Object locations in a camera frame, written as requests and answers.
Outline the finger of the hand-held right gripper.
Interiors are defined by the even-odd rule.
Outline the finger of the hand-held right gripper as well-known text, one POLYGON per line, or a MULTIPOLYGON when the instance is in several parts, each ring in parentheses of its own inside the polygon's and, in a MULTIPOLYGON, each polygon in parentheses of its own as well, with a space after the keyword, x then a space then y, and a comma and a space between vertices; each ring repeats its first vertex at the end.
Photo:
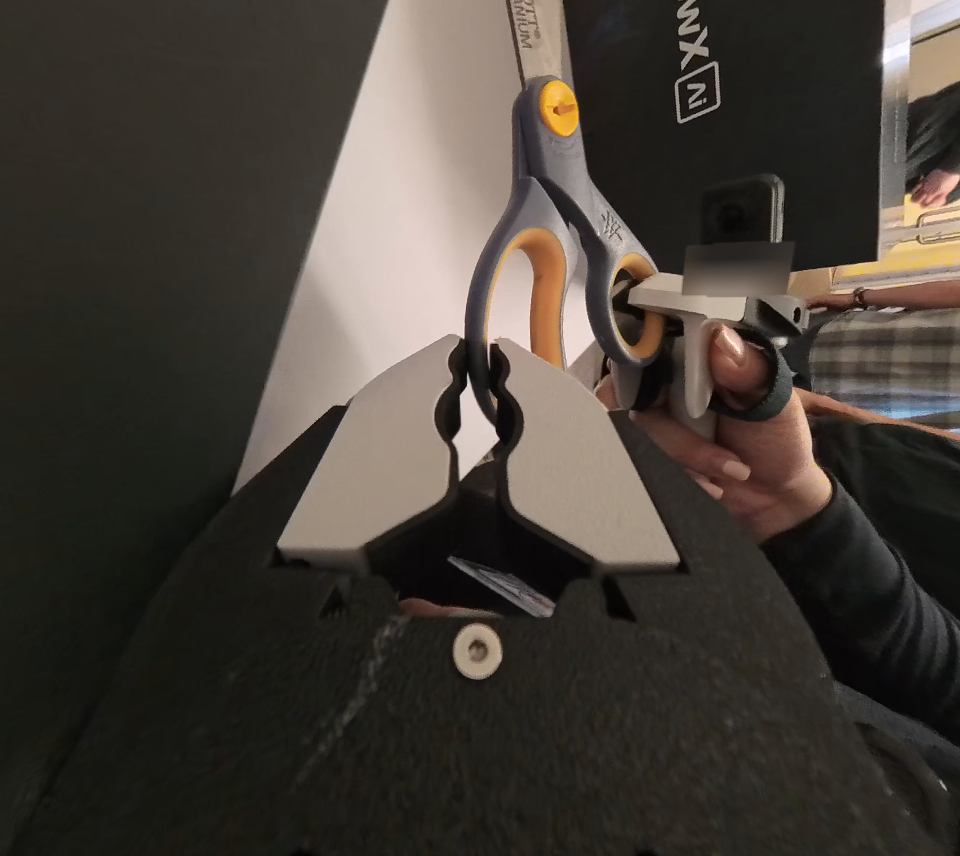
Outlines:
POLYGON ((682 327, 707 323, 739 324, 747 309, 745 296, 684 294, 681 275, 659 273, 633 286, 629 291, 629 307, 641 314, 643 323, 655 316, 665 323, 682 327))

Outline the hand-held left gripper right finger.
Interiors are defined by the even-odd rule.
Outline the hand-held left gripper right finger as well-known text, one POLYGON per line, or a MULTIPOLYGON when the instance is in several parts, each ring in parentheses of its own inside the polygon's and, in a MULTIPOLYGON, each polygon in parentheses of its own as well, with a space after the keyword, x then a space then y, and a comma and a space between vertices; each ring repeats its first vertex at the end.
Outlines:
POLYGON ((666 525, 590 391, 509 338, 490 349, 490 387, 511 520, 592 574, 678 569, 666 525))

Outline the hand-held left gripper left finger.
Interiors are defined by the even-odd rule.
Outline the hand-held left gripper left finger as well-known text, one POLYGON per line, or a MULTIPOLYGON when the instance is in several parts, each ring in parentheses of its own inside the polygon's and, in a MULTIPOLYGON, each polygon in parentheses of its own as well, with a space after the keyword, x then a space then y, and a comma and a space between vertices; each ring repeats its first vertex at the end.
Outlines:
POLYGON ((448 334, 352 397, 278 539, 285 561, 397 576, 427 553, 456 498, 465 378, 462 339, 448 334))

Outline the grey and orange scissors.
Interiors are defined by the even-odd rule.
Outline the grey and orange scissors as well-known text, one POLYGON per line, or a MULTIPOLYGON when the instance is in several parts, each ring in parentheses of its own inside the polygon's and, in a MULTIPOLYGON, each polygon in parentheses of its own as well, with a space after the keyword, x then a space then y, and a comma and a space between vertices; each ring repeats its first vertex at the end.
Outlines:
POLYGON ((569 54, 563 0, 505 0, 520 89, 511 109, 511 186, 504 214, 475 266, 465 304, 466 361, 476 402, 497 420, 489 317, 503 263, 521 251, 533 270, 530 349, 566 369, 563 319, 579 256, 593 335, 613 364, 639 371, 659 354, 664 317, 643 311, 638 340, 621 334, 613 290, 618 277, 642 282, 656 273, 634 234, 594 186, 581 118, 564 57, 569 54))

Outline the person's right forearm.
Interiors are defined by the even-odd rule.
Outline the person's right forearm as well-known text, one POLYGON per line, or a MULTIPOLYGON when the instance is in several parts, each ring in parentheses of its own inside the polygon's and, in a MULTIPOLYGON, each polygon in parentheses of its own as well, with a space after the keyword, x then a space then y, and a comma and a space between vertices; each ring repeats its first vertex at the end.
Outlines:
POLYGON ((826 477, 825 508, 761 550, 838 682, 957 743, 958 619, 918 584, 841 483, 826 477))

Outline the person's right hand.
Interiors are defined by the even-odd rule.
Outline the person's right hand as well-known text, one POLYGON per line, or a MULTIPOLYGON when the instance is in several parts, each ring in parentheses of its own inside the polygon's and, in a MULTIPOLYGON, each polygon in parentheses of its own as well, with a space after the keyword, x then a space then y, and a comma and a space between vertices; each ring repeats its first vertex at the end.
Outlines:
MULTIPOLYGON (((726 406, 747 409, 766 398, 773 370, 760 347, 722 326, 708 359, 726 406)), ((665 403, 629 416, 760 542, 806 523, 833 499, 834 485, 814 458, 804 397, 795 389, 773 419, 717 416, 713 440, 678 422, 665 403)))

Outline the printed card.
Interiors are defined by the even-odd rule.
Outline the printed card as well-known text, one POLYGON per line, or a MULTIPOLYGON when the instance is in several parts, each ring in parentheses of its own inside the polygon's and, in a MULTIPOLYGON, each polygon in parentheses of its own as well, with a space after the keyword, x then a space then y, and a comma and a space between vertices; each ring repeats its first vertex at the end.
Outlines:
POLYGON ((449 556, 447 561, 459 572, 475 580, 526 615, 534 618, 550 618, 555 612, 554 601, 513 574, 453 555, 449 556))

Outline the black printed panel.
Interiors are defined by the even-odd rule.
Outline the black printed panel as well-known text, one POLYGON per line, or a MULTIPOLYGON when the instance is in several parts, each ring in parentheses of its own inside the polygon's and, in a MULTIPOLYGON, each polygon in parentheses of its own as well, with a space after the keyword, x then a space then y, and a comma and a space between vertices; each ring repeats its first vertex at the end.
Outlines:
POLYGON ((884 0, 563 0, 594 183, 680 272, 715 185, 783 182, 794 268, 879 243, 884 0))

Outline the white paper sheet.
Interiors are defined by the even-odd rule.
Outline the white paper sheet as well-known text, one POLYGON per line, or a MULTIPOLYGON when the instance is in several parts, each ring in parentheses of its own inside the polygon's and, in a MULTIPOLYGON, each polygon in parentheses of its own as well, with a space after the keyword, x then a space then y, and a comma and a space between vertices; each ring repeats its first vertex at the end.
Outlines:
POLYGON ((505 0, 388 1, 235 490, 331 406, 463 333, 519 91, 505 0))

